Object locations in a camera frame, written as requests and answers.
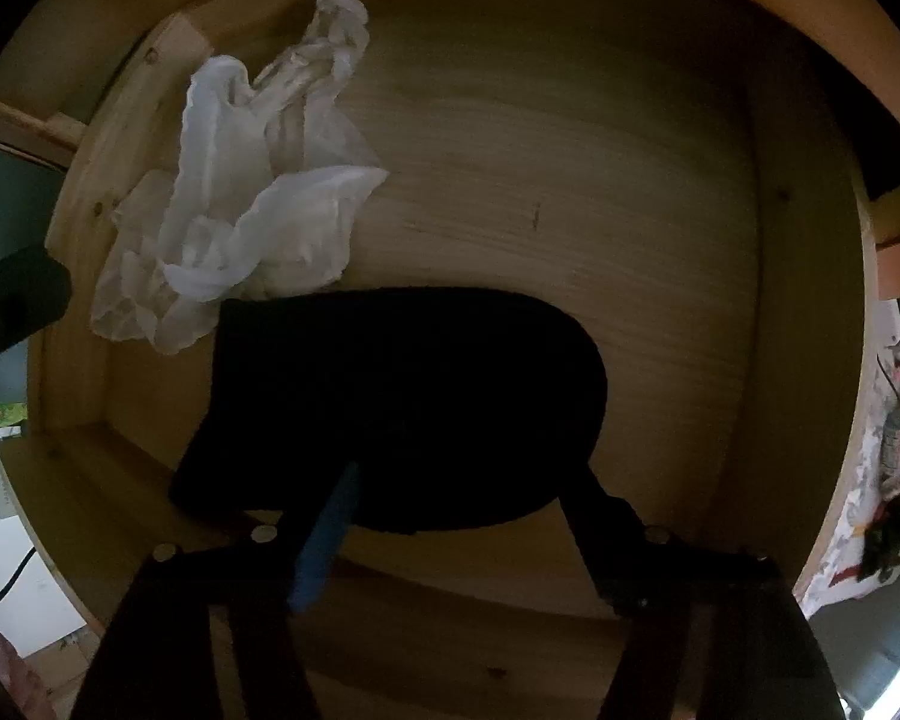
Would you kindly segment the black underwear with waistband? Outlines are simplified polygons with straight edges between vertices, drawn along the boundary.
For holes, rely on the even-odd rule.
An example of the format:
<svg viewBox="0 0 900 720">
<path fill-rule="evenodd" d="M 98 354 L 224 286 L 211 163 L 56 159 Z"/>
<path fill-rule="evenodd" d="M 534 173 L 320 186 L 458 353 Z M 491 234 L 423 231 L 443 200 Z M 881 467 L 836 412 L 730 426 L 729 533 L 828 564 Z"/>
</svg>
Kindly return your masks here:
<svg viewBox="0 0 900 720">
<path fill-rule="evenodd" d="M 374 532 L 494 527 L 593 486 L 606 401 L 582 323 L 526 294 L 229 299 L 170 497 L 215 525 L 333 504 Z"/>
</svg>

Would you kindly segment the wooden drawer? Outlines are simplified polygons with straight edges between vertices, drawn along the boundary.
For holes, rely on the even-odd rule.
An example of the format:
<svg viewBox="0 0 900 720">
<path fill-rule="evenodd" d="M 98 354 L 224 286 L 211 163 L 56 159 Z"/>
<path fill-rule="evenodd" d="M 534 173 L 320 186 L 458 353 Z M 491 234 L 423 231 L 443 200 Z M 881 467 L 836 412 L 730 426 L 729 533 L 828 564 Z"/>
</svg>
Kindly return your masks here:
<svg viewBox="0 0 900 720">
<path fill-rule="evenodd" d="M 261 67 L 312 2 L 271 46 L 215 50 Z M 526 151 L 489 166 L 464 138 L 476 109 L 380 80 L 374 43 L 372 31 L 343 106 L 390 179 L 357 218 L 347 286 L 479 284 L 571 312 L 610 372 L 601 481 L 681 535 L 768 550 L 804 587 L 855 436 L 868 266 L 848 165 L 806 104 L 777 83 L 647 135 L 619 114 L 574 127 L 566 114 L 510 112 L 506 127 L 569 135 L 562 163 L 526 193 Z M 35 432 L 6 454 L 30 530 L 94 628 L 109 624 L 151 544 L 205 543 L 164 488 L 208 406 L 211 342 L 164 356 L 89 330 L 110 213 L 144 172 L 175 160 L 203 60 L 188 62 L 182 25 L 165 21 L 95 83 L 102 103 L 48 236 L 74 301 L 34 339 Z"/>
</svg>

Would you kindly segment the cream sheer fabric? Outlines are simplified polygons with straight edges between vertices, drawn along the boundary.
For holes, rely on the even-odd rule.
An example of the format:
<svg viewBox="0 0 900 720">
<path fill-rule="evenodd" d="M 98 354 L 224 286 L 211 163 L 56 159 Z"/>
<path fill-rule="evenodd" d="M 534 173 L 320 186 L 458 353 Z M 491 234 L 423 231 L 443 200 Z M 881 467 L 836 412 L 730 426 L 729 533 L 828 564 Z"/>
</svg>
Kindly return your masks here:
<svg viewBox="0 0 900 720">
<path fill-rule="evenodd" d="M 191 75 L 173 172 L 146 172 L 113 213 L 91 328 L 176 355 L 227 298 L 338 281 L 368 197 L 388 177 L 338 98 L 370 43 L 361 0 L 317 0 L 302 39 L 258 73 L 216 55 Z"/>
</svg>

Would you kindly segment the brown wooden nightstand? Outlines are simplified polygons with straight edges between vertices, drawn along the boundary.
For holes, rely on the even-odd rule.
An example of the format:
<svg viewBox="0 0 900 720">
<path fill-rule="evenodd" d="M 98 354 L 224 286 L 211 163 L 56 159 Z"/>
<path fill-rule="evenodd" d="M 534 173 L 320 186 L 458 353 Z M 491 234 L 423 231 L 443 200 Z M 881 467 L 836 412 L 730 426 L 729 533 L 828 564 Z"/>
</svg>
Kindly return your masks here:
<svg viewBox="0 0 900 720">
<path fill-rule="evenodd" d="M 0 106 L 53 119 L 134 39 L 183 28 L 188 62 L 261 50 L 299 26 L 308 0 L 37 0 L 0 54 Z M 697 122 L 720 99 L 798 83 L 806 112 L 844 135 L 875 117 L 900 136 L 900 34 L 875 0 L 364 0 L 380 80 L 408 98 L 464 101 L 464 138 L 487 164 L 526 151 L 536 193 L 569 135 L 532 137 L 505 114 L 619 114 L 639 135 Z"/>
</svg>

